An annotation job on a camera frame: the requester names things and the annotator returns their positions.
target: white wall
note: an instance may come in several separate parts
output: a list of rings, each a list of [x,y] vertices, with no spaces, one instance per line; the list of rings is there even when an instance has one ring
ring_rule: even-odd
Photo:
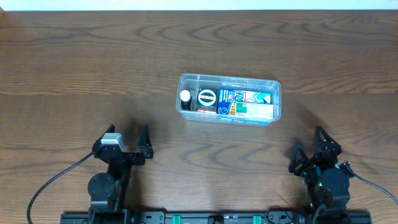
[[[0,0],[5,11],[398,9],[398,0]]]

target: small bottle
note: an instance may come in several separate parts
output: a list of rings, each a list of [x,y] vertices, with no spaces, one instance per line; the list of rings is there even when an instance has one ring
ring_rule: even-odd
[[[192,96],[188,90],[182,90],[180,93],[181,108],[183,110],[191,110]]]

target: plastic container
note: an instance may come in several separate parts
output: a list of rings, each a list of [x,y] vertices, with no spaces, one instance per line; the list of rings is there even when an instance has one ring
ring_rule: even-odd
[[[247,118],[228,114],[208,114],[197,112],[197,98],[199,88],[209,88],[219,90],[220,88],[229,88],[234,90],[247,90],[265,92],[271,94],[271,104],[274,105],[273,119]],[[191,111],[181,108],[180,92],[188,90],[192,96]],[[183,118],[195,121],[206,121],[226,124],[245,124],[254,126],[267,126],[273,121],[277,121],[281,116],[282,106],[282,87],[278,81],[261,80],[255,78],[224,77],[218,75],[201,75],[185,73],[180,77],[177,90],[177,99],[175,108],[181,113]]]

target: clear plastic bin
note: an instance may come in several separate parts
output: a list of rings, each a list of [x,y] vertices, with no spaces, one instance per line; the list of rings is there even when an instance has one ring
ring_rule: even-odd
[[[197,112],[197,97],[199,88],[209,88],[219,90],[229,88],[234,90],[246,90],[265,92],[271,94],[271,104],[274,105],[273,119],[247,118],[228,114],[210,114]],[[188,90],[192,96],[191,111],[181,108],[180,92]],[[177,90],[175,108],[181,113],[183,118],[195,121],[206,121],[226,124],[245,124],[255,126],[267,126],[273,121],[277,121],[281,116],[282,89],[280,83],[274,80],[261,80],[255,78],[224,77],[217,75],[201,75],[185,73],[180,77]]]

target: wooden table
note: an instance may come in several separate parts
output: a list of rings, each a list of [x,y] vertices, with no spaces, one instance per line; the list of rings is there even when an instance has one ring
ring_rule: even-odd
[[[134,146],[149,124],[153,160],[128,202],[167,210],[266,210],[305,203],[287,170],[296,140],[322,125],[359,175],[398,195],[396,11],[6,12],[0,24],[0,223],[26,223],[33,194],[79,161],[110,125]],[[278,80],[269,127],[185,121],[182,73]],[[90,158],[47,187],[35,223],[86,211]],[[397,205],[351,179],[348,208],[397,223]]]

